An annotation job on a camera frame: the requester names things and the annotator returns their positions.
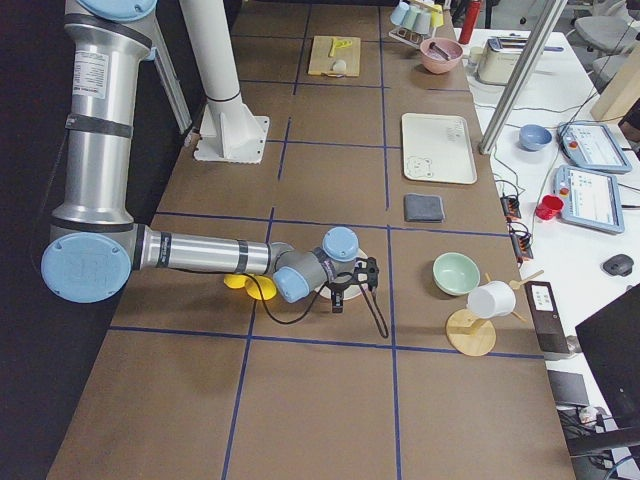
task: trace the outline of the green bowl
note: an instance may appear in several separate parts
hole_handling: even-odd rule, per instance
[[[449,295],[466,295],[480,284],[480,270],[466,255],[443,253],[433,262],[436,285]]]

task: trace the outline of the white desk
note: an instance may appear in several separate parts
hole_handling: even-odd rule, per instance
[[[528,35],[528,32],[508,32],[499,30],[476,29],[471,42],[465,48],[468,53],[472,46],[484,46],[489,36],[517,33]],[[562,33],[552,33],[548,46],[564,47],[563,52],[545,52],[538,66],[516,102],[516,108],[536,107],[553,110],[564,110],[581,105],[595,92],[591,81],[575,56]],[[484,129],[491,119],[493,109],[481,105],[495,106],[500,99],[504,87],[484,85],[469,76],[471,91],[476,102],[476,111],[480,124]],[[590,109],[597,100],[592,99],[576,117],[577,120],[592,120]],[[537,123],[546,127],[555,127],[558,123],[571,119],[577,108],[565,113],[552,113],[535,110],[516,110],[509,117],[508,123],[524,125]],[[620,133],[617,121],[611,125],[622,146],[628,146]],[[620,235],[609,235],[574,225],[562,223],[560,220],[543,222],[534,220],[534,209],[540,191],[543,194],[551,191],[551,184],[557,166],[566,163],[562,154],[558,154],[557,142],[539,152],[526,152],[518,146],[518,129],[505,127],[496,145],[496,156],[509,165],[518,174],[519,186],[526,189],[520,195],[523,223],[533,229],[534,260],[527,261],[521,268],[524,278],[540,269],[544,275],[540,280],[551,282],[558,304],[558,311],[566,335],[575,335],[575,327],[594,312],[622,295],[628,285],[640,283],[640,211],[625,210],[626,230]],[[618,177],[619,181],[640,187],[640,163],[633,152],[627,152],[633,171]],[[552,173],[544,179],[550,166]],[[495,161],[492,156],[492,168],[500,178],[515,183],[513,173]],[[513,193],[505,186],[505,193]],[[622,203],[640,204],[640,194],[620,188]],[[626,253],[636,261],[637,265],[627,277],[611,277],[604,273],[601,264],[618,253]],[[608,410],[583,355],[568,360],[547,362],[552,370],[580,373],[583,375],[589,400],[592,405],[603,406]]]

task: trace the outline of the computer mouse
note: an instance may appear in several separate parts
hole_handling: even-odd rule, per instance
[[[609,275],[620,275],[621,277],[626,277],[633,270],[633,259],[624,253],[620,253],[604,262],[602,264],[602,268]]]

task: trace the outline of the red mug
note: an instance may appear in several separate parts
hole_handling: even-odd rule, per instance
[[[551,220],[564,207],[564,202],[556,195],[545,195],[536,207],[536,216],[542,220]]]

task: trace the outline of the light blue cap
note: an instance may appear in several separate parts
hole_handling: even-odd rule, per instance
[[[42,257],[42,277],[56,295],[77,303],[99,302],[127,282],[131,259],[115,240],[98,233],[72,233],[51,243]]]
[[[305,278],[291,267],[282,267],[274,273],[273,281],[280,295],[289,303],[297,302],[311,291]]]
[[[325,234],[322,249],[337,262],[350,262],[358,256],[358,237],[353,230],[335,227]]]
[[[157,0],[77,0],[98,17],[112,22],[134,22],[149,15]]]

